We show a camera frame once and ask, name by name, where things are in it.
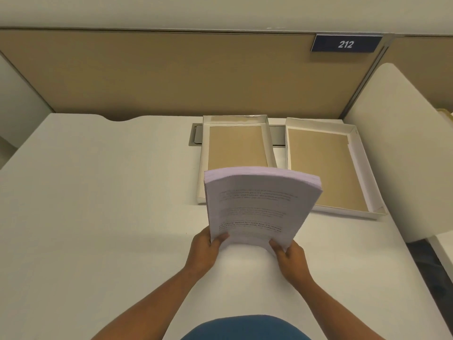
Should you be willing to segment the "person's right hand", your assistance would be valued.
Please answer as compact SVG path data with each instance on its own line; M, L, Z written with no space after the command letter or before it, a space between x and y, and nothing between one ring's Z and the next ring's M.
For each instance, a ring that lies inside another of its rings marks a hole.
M284 278L299 293L313 284L314 280L309 270L305 252L295 240L292 240L285 250L285 257L276 257L276 259Z

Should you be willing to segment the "person's left hand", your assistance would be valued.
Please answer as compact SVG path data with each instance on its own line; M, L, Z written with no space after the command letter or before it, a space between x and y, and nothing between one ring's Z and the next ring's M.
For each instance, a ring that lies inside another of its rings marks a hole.
M184 270L200 280L214 266L219 251L212 248L210 228L204 228L192 240Z

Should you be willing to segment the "stack of printed white paper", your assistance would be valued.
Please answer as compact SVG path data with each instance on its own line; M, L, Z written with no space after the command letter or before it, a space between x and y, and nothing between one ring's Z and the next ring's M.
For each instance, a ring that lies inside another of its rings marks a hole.
M322 194L318 176L271 167L228 167L204 173L211 241L228 234L231 244L259 246L269 241L284 252Z

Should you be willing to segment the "person's left forearm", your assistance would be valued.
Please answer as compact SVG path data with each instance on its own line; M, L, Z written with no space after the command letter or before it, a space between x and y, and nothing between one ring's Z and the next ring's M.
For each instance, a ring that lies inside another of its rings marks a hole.
M179 308L206 270L185 266L117 316L92 340L163 340Z

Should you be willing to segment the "person's right forearm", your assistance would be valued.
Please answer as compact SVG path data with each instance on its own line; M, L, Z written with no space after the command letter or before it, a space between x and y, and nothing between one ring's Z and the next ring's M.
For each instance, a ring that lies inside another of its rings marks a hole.
M307 303L327 340L385 340L313 279L293 285Z

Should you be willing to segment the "person's blue shirt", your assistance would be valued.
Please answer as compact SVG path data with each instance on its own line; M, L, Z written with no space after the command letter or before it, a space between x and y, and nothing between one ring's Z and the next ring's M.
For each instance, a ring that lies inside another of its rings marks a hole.
M181 340L311 340L301 330L270 315L241 315L196 326Z

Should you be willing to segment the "white cardboard box tray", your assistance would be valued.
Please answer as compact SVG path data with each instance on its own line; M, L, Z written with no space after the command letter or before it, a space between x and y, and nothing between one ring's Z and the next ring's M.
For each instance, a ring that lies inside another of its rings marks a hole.
M244 166L277 167L268 116L204 115L197 204L206 204L206 171Z

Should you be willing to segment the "white cardboard box lid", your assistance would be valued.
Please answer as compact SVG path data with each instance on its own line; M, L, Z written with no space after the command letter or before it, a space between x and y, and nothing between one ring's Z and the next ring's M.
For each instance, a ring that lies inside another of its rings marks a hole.
M314 211L374 220L387 215L355 125L288 117L285 139L287 168L320 177Z

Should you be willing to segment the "white side partition panel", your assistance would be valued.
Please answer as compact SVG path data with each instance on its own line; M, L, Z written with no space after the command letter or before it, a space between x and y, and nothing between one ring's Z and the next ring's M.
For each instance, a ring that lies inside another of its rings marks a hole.
M405 242L453 230L453 127L395 65L374 71L344 122Z

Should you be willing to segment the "tan cubicle partition panel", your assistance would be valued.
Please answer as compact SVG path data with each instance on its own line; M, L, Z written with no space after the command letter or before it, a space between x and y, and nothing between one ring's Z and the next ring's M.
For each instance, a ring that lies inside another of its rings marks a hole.
M56 113L336 119L373 53L314 35L0 29L0 53Z
M395 38L384 63L395 65L434 108L453 112L453 36Z

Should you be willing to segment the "dark blue number sign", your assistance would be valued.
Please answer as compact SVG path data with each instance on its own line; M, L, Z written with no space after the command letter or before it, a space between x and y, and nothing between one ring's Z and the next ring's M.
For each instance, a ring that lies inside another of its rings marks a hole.
M311 52L373 53L382 35L316 34Z

